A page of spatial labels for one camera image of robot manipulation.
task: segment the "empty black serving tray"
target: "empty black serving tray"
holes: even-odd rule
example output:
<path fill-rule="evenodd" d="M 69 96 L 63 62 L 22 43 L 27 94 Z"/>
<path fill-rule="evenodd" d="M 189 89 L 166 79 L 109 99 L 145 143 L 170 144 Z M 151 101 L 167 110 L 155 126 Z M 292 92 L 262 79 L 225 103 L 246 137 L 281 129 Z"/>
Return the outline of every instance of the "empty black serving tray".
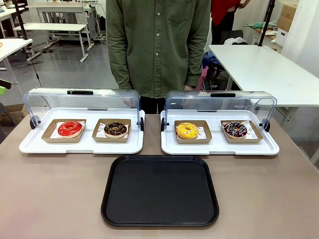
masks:
<path fill-rule="evenodd" d="M 112 163 L 101 213 L 113 226 L 204 227 L 219 207 L 204 160 L 127 155 Z"/>

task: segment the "shirt pocket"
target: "shirt pocket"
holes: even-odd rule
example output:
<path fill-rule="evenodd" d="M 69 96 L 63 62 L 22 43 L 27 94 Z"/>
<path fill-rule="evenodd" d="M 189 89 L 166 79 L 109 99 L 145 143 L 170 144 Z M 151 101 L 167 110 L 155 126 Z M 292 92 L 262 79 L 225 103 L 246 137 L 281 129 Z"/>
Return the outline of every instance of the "shirt pocket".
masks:
<path fill-rule="evenodd" d="M 167 20 L 175 24 L 193 18 L 195 0 L 169 0 L 167 8 Z"/>

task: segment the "person in green shirt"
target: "person in green shirt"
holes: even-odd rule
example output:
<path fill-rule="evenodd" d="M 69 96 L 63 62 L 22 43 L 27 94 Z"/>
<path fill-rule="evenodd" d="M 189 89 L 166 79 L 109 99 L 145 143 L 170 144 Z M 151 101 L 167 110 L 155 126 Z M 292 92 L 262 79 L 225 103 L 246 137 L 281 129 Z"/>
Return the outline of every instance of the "person in green shirt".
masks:
<path fill-rule="evenodd" d="M 210 0 L 107 0 L 107 42 L 119 89 L 135 89 L 147 114 L 171 90 L 193 90 L 210 21 Z"/>

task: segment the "red donut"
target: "red donut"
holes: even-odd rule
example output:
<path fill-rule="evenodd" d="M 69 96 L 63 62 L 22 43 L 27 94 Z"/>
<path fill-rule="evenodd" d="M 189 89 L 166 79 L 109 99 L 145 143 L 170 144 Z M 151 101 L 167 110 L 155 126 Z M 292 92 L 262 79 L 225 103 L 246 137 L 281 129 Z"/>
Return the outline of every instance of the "red donut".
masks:
<path fill-rule="evenodd" d="M 58 134 L 63 138 L 74 138 L 82 132 L 82 124 L 79 122 L 64 122 L 58 129 Z"/>

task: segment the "donut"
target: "donut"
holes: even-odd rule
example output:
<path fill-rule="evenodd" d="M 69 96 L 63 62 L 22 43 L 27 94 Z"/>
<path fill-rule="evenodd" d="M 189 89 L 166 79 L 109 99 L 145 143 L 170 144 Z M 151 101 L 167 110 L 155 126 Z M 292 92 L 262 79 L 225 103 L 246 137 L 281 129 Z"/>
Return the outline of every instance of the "donut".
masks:
<path fill-rule="evenodd" d="M 246 126 L 236 121 L 225 124 L 224 130 L 230 138 L 244 138 L 247 134 Z"/>
<path fill-rule="evenodd" d="M 176 133 L 182 139 L 194 139 L 198 136 L 199 130 L 196 125 L 185 122 L 176 127 Z"/>
<path fill-rule="evenodd" d="M 82 124 L 79 122 L 64 122 L 58 128 L 58 134 L 62 138 L 75 138 L 82 132 Z"/>
<path fill-rule="evenodd" d="M 111 122 L 105 125 L 104 133 L 109 138 L 121 138 L 126 135 L 128 128 L 120 122 Z"/>

